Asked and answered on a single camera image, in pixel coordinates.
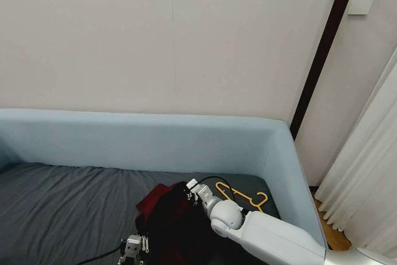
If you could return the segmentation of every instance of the wall switch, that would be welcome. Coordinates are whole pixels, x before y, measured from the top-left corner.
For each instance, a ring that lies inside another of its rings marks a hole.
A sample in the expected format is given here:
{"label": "wall switch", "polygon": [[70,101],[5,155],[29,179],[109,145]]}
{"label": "wall switch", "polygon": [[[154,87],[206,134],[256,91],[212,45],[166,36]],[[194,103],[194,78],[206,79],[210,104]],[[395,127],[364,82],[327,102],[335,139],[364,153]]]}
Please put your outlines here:
{"label": "wall switch", "polygon": [[349,15],[367,15],[370,12],[373,0],[351,0]]}

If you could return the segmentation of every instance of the white wall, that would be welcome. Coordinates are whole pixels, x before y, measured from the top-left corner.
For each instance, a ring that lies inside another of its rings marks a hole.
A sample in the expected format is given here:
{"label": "white wall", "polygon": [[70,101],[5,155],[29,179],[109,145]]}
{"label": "white wall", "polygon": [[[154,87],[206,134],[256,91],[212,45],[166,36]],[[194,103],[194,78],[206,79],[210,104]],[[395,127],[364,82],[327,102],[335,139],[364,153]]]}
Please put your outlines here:
{"label": "white wall", "polygon": [[397,47],[397,0],[345,14],[296,139],[309,185],[321,182]]}
{"label": "white wall", "polygon": [[0,107],[291,120],[333,0],[0,0]]}

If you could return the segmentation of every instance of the robotic hand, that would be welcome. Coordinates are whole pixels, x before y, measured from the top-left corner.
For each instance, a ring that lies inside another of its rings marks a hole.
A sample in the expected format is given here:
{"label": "robotic hand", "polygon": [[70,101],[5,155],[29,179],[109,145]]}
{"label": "robotic hand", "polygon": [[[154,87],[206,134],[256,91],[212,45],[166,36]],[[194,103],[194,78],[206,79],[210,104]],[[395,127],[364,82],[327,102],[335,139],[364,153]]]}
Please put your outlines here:
{"label": "robotic hand", "polygon": [[201,199],[211,227],[239,243],[269,265],[397,265],[397,262],[362,248],[326,250],[309,233],[265,213],[245,212],[232,200],[214,196],[205,184],[191,180],[187,187]]}

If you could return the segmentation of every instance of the light blue headboard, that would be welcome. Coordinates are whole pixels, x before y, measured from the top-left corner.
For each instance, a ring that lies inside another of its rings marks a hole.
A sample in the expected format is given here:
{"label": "light blue headboard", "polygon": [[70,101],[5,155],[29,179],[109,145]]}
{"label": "light blue headboard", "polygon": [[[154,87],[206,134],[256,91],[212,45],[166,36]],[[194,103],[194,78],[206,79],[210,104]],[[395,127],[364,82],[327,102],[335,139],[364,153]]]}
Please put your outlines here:
{"label": "light blue headboard", "polygon": [[0,166],[18,162],[256,175],[270,187],[281,218],[325,246],[280,120],[0,109]]}

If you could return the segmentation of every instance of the black wire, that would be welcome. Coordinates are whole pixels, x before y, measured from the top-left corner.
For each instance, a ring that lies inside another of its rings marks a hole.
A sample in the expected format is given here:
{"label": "black wire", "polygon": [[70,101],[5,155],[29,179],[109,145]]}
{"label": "black wire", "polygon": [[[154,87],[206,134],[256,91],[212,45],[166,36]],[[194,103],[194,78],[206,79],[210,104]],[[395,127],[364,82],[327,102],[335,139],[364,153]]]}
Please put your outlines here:
{"label": "black wire", "polygon": [[86,263],[89,263],[89,262],[93,262],[93,261],[98,260],[98,259],[102,259],[102,258],[104,258],[104,257],[106,257],[106,256],[108,256],[108,255],[110,255],[112,253],[115,253],[116,251],[118,251],[120,249],[120,247],[121,247],[121,244],[118,247],[116,247],[115,249],[112,249],[111,251],[108,251],[107,253],[104,253],[104,254],[102,254],[100,256],[93,257],[91,259],[86,259],[84,261],[78,262],[76,265],[82,265],[82,264],[86,264]]}
{"label": "black wire", "polygon": [[191,190],[191,189],[192,189],[193,187],[195,187],[197,184],[200,184],[200,183],[203,182],[204,180],[207,180],[207,179],[210,179],[210,178],[218,178],[218,179],[221,179],[224,183],[226,183],[226,185],[227,185],[227,186],[229,187],[229,189],[230,189],[231,196],[233,197],[233,201],[236,202],[236,197],[234,196],[234,192],[232,191],[230,184],[226,181],[225,178],[222,178],[222,177],[220,177],[220,176],[209,176],[209,177],[203,178],[203,179],[201,179],[198,183],[194,184],[189,190]]}

